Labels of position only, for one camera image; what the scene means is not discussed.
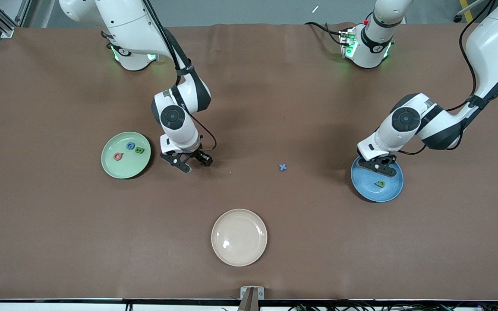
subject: plate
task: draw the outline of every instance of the plate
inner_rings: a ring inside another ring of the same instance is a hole
[[[397,163],[390,165],[397,175],[387,177],[358,165],[357,157],[351,167],[351,181],[354,188],[366,199],[374,202],[387,202],[396,198],[403,190],[403,171]]]
[[[216,256],[234,267],[243,267],[257,261],[265,252],[268,234],[265,223],[257,214],[235,209],[216,220],[211,244]]]
[[[125,179],[140,174],[150,158],[151,145],[147,138],[137,132],[124,132],[111,138],[105,144],[101,152],[101,166],[110,176]]]

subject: beige plate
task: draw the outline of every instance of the beige plate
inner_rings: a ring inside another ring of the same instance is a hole
[[[257,214],[244,209],[225,212],[216,220],[211,234],[216,256],[234,267],[257,261],[267,241],[265,223]]]

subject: brown tabletop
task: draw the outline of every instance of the brown tabletop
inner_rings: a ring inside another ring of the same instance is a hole
[[[132,130],[158,147],[150,103],[172,63],[132,73],[96,29],[17,29],[0,44],[0,298],[229,298],[260,285],[274,299],[498,299],[498,99],[457,150],[401,155],[397,199],[367,202],[349,176],[357,142],[401,97],[467,97],[461,30],[401,25],[365,70],[310,26],[172,28],[213,94],[197,117],[219,141],[214,164],[184,175],[156,157],[119,180],[103,145]],[[241,268],[210,244],[235,208],[268,229],[264,255]]]

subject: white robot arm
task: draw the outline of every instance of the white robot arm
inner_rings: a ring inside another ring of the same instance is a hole
[[[387,56],[397,26],[413,0],[377,0],[372,18],[348,29],[341,39],[344,57],[363,68],[379,65]]]
[[[115,59],[130,71],[144,69],[156,55],[174,61],[178,79],[170,89],[154,96],[151,111],[162,126],[161,158],[189,173],[186,161],[194,157],[203,165],[213,163],[204,153],[192,114],[207,109],[208,87],[195,72],[176,38],[164,28],[148,0],[60,0],[67,16],[79,23],[99,26],[110,42]]]
[[[441,108],[424,94],[403,97],[368,138],[358,143],[359,165],[391,175],[387,165],[413,135],[430,149],[452,149],[464,130],[498,96],[498,7],[480,23],[466,42],[466,55],[478,79],[476,91],[457,114]]]

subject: black cable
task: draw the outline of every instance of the black cable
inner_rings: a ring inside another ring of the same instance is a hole
[[[447,150],[454,150],[458,148],[458,146],[460,146],[460,143],[462,142],[462,136],[464,135],[464,125],[466,124],[466,120],[468,119],[460,121],[460,136],[458,136],[458,142],[456,143],[456,146],[452,148],[447,148]]]
[[[461,108],[462,106],[464,106],[465,104],[468,104],[468,100],[465,100],[462,104],[456,106],[456,107],[452,107],[450,109],[447,109],[447,111],[452,111],[452,110],[456,110],[458,108]]]
[[[308,309],[310,309],[311,311],[320,311],[320,309],[318,309],[317,307],[314,307],[313,305],[304,304],[303,307],[306,307],[307,311],[308,311]]]
[[[336,43],[340,44],[340,45],[344,45],[344,46],[348,46],[348,44],[346,43],[340,43],[339,41],[335,40],[334,37],[332,36],[332,34],[335,34],[335,35],[339,35],[339,32],[343,32],[345,30],[348,30],[348,29],[351,29],[352,27],[348,27],[348,28],[344,28],[344,29],[340,29],[338,30],[337,32],[334,32],[333,30],[330,30],[330,28],[328,28],[328,23],[326,23],[326,26],[322,26],[318,23],[315,23],[315,22],[308,22],[308,23],[305,23],[305,25],[312,25],[312,26],[316,26],[322,30],[324,30],[325,32],[327,32],[328,34],[330,34],[330,37],[333,41],[335,41]]]
[[[468,56],[466,55],[466,51],[464,50],[464,46],[462,45],[462,38],[464,37],[464,33],[466,33],[466,30],[468,30],[468,28],[481,16],[481,14],[483,14],[485,12],[485,10],[487,10],[487,8],[489,7],[489,4],[491,4],[492,2],[494,2],[494,0],[489,0],[489,2],[487,2],[485,7],[483,8],[483,10],[481,10],[481,12],[479,12],[479,14],[477,14],[477,16],[474,17],[472,19],[472,21],[464,27],[464,30],[462,30],[462,33],[460,33],[460,37],[458,38],[458,45],[460,46],[460,52],[462,52],[462,56],[464,57],[464,60],[466,61],[466,64],[468,65],[468,68],[470,69],[470,73],[472,74],[473,87],[472,87],[472,92],[470,93],[470,96],[476,92],[476,87],[477,87],[477,85],[476,85],[476,73],[473,71],[472,64],[470,63],[470,60],[468,59]]]
[[[489,12],[487,12],[487,15],[489,15],[491,12],[492,12],[492,9],[494,9],[494,4],[495,4],[496,0],[494,0],[491,4],[491,7],[489,8]]]
[[[197,122],[197,124],[199,124],[214,140],[214,146],[211,147],[211,148],[207,148],[207,149],[200,149],[199,151],[212,151],[216,148],[216,138],[214,137],[214,135],[211,133],[210,130],[207,130],[207,128],[201,124],[201,122],[199,122],[199,120],[196,119],[196,117],[192,116],[189,112],[188,114],[192,117],[193,120],[195,120]]]
[[[126,303],[126,308],[124,308],[124,311],[133,311],[134,305],[131,302]]]
[[[142,1],[144,2],[145,6],[149,10],[149,14],[150,14],[151,18],[157,24],[156,25],[157,29],[159,30],[161,37],[163,37],[163,41],[167,46],[167,49],[168,49],[168,52],[170,53],[170,57],[172,58],[172,61],[174,61],[174,68],[176,70],[180,70],[180,65],[178,65],[178,59],[176,59],[176,52],[174,51],[174,48],[172,48],[172,44],[170,44],[170,42],[168,41],[167,35],[164,33],[164,30],[163,30],[164,27],[161,24],[161,21],[159,20],[157,14],[155,13],[155,9],[153,8],[153,6],[151,5],[151,2],[149,2],[149,0],[142,0]],[[176,76],[176,85],[178,85],[180,83],[180,78],[181,77],[179,75]]]
[[[147,7],[147,9],[149,10],[149,14],[151,16],[151,18],[154,20],[154,22],[156,23],[156,26],[157,26],[157,29],[159,30],[160,34],[161,34],[161,37],[163,37],[163,40],[164,40],[164,43],[166,44],[167,46],[167,49],[170,53],[170,57],[172,57],[172,61],[174,61],[174,68],[176,70],[180,70],[180,65],[178,64],[178,59],[176,59],[176,52],[174,51],[174,48],[172,48],[172,44],[170,44],[170,41],[168,41],[168,37],[167,37],[167,34],[164,33],[164,27],[163,25],[161,24],[161,21],[159,20],[157,14],[155,13],[155,9],[153,8],[153,6],[151,5],[151,2],[149,2],[148,0],[142,0],[145,4],[145,6]],[[181,79],[181,76],[177,75],[176,76],[176,85],[180,84],[180,79]],[[214,140],[214,146],[213,148],[209,148],[209,149],[200,149],[200,151],[210,151],[210,150],[214,150],[214,148],[216,148],[216,138],[214,137],[214,135],[209,131],[207,130],[207,128],[201,124],[201,122],[199,122],[199,120],[197,120],[194,116],[192,116],[192,114],[190,114],[190,112],[188,111],[188,114],[189,116],[192,117],[193,120],[195,120],[197,122],[197,124],[199,124]]]
[[[339,33],[336,33],[336,32],[333,32],[333,31],[330,31],[328,29],[326,29],[324,26],[318,24],[318,23],[315,23],[315,22],[308,22],[308,23],[305,23],[305,25],[312,25],[312,26],[316,26],[322,30],[324,30],[325,32],[330,32],[332,34],[339,34]]]
[[[326,31],[328,32],[328,35],[330,35],[330,38],[337,44],[339,45],[343,45],[344,47],[348,47],[349,44],[348,43],[343,43],[343,42],[339,42],[337,41],[334,36],[331,34],[331,31],[330,31],[330,28],[328,28],[328,23],[326,23]]]
[[[423,147],[420,150],[416,151],[416,152],[408,152],[408,151],[404,151],[404,150],[399,150],[399,152],[402,153],[402,154],[406,154],[407,156],[413,156],[415,154],[418,154],[418,153],[422,152],[424,149],[425,149],[425,144],[423,144]]]
[[[454,310],[454,309],[456,309],[457,307],[460,307],[460,305],[462,305],[462,303],[464,303],[464,302],[462,301],[462,302],[458,303],[457,305],[455,305],[454,307],[449,308],[449,309]]]
[[[484,311],[498,311],[498,305],[488,305],[479,301],[474,301],[473,303],[480,305]]]
[[[366,306],[370,307],[370,308],[372,309],[372,311],[375,311],[375,308],[374,308],[374,307],[372,307],[372,305],[370,305],[369,303],[364,302],[364,301],[360,301],[359,303],[360,303],[361,305],[366,305]]]

